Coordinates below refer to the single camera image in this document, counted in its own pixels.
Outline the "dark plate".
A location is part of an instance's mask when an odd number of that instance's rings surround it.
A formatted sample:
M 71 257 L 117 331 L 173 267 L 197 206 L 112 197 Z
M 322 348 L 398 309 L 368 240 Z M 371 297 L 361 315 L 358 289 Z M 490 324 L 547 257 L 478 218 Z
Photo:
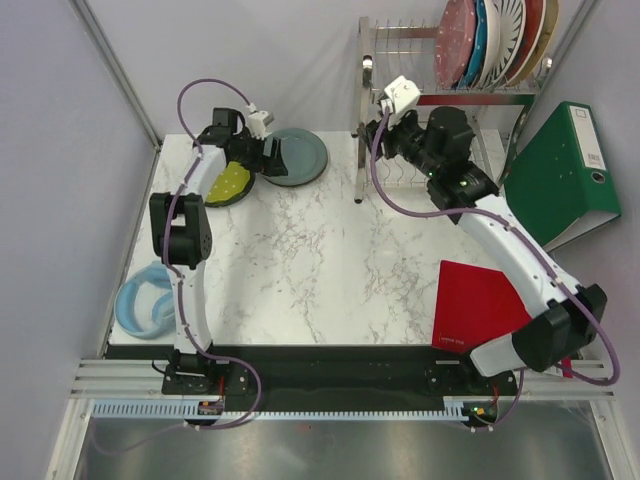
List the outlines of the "dark plate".
M 206 203 L 205 203 L 205 200 L 204 200 L 205 205 L 206 205 L 207 207 L 211 207 L 211 208 L 221 208 L 221 207 L 226 207 L 226 206 L 230 206 L 230 205 L 233 205 L 233 204 L 235 204 L 235 203 L 238 203 L 239 201 L 241 201 L 242 199 L 244 199 L 244 198 L 249 194 L 249 192 L 251 191 L 251 189 L 253 188 L 254 183 L 255 183 L 255 175 L 254 175 L 252 172 L 251 172 L 251 177 L 252 177 L 252 179 L 251 179 L 251 182 L 250 182 L 250 184 L 249 184 L 249 187 L 245 190 L 244 195 L 243 195 L 242 197 L 240 197 L 239 199 L 237 199 L 237 200 L 235 200 L 235 201 L 233 201 L 233 202 L 229 202 L 228 204 L 223 204 L 223 205 L 218 205 L 218 206 L 214 206 L 214 205 L 206 204 Z

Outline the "blue polka dot plate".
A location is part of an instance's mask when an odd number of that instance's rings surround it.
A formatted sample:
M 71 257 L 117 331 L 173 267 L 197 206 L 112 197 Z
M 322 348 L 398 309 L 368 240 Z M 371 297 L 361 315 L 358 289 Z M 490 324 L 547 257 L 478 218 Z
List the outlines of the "blue polka dot plate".
M 483 0 L 475 0 L 475 12 L 477 22 L 474 37 L 474 46 L 469 58 L 467 68 L 458 81 L 458 89 L 469 89 L 473 87 L 475 85 L 475 82 L 479 79 L 484 64 L 488 39 L 488 28 L 486 7 Z

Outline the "white plate with blue stripes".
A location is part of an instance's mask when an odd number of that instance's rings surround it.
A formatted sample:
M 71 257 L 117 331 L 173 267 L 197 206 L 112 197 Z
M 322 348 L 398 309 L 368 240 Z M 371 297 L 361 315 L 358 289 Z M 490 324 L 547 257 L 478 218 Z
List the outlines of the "white plate with blue stripes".
M 493 10 L 498 14 L 500 30 L 498 53 L 489 69 L 484 87 L 497 87 L 515 61 L 521 46 L 527 19 L 524 0 L 493 1 Z

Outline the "brown-rimmed petal pattern plate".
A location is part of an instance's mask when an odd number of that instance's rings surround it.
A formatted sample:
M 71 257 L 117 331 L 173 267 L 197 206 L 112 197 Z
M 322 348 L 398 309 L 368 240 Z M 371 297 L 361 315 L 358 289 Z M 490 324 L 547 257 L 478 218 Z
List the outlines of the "brown-rimmed petal pattern plate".
M 488 79 L 489 73 L 497 60 L 500 46 L 500 13 L 493 1 L 484 1 L 487 15 L 488 39 L 484 58 L 484 64 L 473 88 L 481 88 Z

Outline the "red plate with teal flower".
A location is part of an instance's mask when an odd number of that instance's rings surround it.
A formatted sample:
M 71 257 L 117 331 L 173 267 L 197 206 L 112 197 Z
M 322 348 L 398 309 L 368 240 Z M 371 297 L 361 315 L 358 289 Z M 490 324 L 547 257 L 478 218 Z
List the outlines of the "red plate with teal flower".
M 519 48 L 505 75 L 506 85 L 516 84 L 517 77 L 523 72 L 526 62 L 533 53 L 542 32 L 546 15 L 546 0 L 525 0 L 526 18 Z

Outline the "green polka dot plate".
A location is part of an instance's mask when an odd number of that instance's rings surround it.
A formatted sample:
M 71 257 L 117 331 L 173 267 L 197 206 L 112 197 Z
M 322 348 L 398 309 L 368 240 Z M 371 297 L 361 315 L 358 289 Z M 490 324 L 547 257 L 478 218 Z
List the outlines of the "green polka dot plate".
M 249 170 L 236 161 L 230 161 L 215 179 L 205 203 L 218 206 L 239 199 L 249 187 L 251 179 Z

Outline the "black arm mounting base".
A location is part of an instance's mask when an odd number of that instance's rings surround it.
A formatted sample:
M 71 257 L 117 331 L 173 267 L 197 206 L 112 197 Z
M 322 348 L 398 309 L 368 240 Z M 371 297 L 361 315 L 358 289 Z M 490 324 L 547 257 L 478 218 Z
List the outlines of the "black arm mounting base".
M 215 395 L 256 410 L 264 404 L 424 407 L 447 396 L 502 397 L 511 373 L 484 378 L 462 355 L 430 346 L 218 346 L 217 361 L 174 353 L 165 395 Z

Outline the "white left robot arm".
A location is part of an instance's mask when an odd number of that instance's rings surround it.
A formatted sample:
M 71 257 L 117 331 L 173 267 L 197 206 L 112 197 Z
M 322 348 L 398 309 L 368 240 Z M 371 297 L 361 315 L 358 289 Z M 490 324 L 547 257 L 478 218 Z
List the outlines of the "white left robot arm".
M 202 353 L 212 345 L 205 312 L 204 273 L 213 234 L 204 199 L 227 167 L 227 156 L 239 159 L 242 153 L 247 155 L 247 170 L 271 177 L 288 174 L 279 139 L 243 139 L 236 135 L 218 145 L 196 142 L 191 165 L 177 189 L 149 197 L 153 250 L 167 269 L 174 301 L 174 349 L 183 355 Z

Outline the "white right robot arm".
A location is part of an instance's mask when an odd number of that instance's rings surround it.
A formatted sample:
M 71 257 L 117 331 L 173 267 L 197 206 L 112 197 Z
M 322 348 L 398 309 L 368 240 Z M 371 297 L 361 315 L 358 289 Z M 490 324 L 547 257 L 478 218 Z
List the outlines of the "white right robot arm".
M 517 292 L 530 319 L 522 327 L 471 349 L 458 381 L 477 394 L 510 370 L 544 372 L 601 339 L 613 349 L 601 320 L 603 289 L 580 282 L 555 264 L 511 211 L 497 185 L 470 158 L 474 132 L 465 113 L 438 107 L 421 127 L 410 110 L 397 123 L 390 112 L 358 130 L 371 160 L 402 157 L 423 173 L 435 210 L 422 218 L 448 217 L 494 259 Z

